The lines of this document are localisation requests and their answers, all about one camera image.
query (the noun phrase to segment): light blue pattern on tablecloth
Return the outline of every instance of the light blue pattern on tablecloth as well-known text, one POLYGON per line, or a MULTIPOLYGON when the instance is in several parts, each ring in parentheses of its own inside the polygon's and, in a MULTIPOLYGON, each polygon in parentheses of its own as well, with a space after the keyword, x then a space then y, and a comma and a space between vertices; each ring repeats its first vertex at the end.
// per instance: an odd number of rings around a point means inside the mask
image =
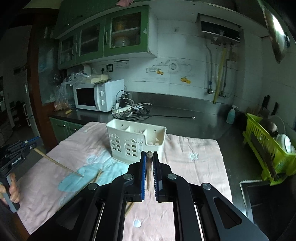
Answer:
POLYGON ((110 150, 104 151, 100 156, 89 156, 86 163, 90 165, 83 166, 77 170, 83 177, 71 173, 60 182, 58 189, 63 192, 68 192, 64 197, 60 198, 60 207, 65 205, 77 192, 96 178, 100 169, 102 169, 103 173, 96 181, 99 186, 111 183, 116 177, 128 171, 128 164, 113 159, 110 150))

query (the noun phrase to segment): soap dispenser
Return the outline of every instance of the soap dispenser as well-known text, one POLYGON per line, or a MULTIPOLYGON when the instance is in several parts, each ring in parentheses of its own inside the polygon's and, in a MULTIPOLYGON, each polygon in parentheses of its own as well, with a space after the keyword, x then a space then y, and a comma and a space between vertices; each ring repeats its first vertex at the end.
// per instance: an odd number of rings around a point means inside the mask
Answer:
POLYGON ((234 119, 235 119, 235 109, 234 108, 237 108, 237 106, 232 105, 232 109, 228 112, 227 120, 226 120, 226 122, 231 125, 233 124, 234 119))

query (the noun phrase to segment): label on wall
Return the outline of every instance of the label on wall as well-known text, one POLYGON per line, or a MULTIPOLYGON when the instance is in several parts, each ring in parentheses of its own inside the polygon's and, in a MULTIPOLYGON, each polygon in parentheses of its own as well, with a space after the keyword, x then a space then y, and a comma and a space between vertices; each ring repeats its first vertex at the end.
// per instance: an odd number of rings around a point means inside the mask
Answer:
POLYGON ((114 68, 114 70, 116 70, 116 69, 129 69, 129 59, 115 60, 113 68, 114 68))

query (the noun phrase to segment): human hand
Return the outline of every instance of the human hand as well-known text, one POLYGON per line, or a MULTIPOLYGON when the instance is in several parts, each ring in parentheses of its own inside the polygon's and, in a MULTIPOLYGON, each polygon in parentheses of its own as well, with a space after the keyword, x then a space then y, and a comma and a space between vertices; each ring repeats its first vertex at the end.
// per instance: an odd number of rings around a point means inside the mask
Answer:
MULTIPOLYGON (((17 187, 17 181, 15 179, 14 173, 10 174, 10 179, 11 179, 11 186, 9 188, 10 200, 13 203, 18 203, 20 201, 20 193, 19 193, 19 188, 17 187)), ((7 205, 7 202, 2 195, 3 193, 6 193, 6 189, 3 185, 0 184, 0 200, 2 200, 2 202, 7 205)))

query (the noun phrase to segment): yellow pipe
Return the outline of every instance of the yellow pipe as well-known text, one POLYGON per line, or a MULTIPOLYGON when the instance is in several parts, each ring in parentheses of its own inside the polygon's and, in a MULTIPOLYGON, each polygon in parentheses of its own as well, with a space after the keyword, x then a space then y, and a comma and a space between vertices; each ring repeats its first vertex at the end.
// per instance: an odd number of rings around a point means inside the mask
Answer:
POLYGON ((220 90, 220 83, 221 83, 222 72, 223 72, 223 64, 225 62, 226 53, 227 53, 227 48, 223 48, 221 62, 220 62, 220 66, 219 66, 219 72, 218 72, 218 82, 216 84, 216 91, 215 91, 215 96, 214 96, 214 99, 213 99, 214 104, 216 104, 217 97, 218 97, 219 90, 220 90))

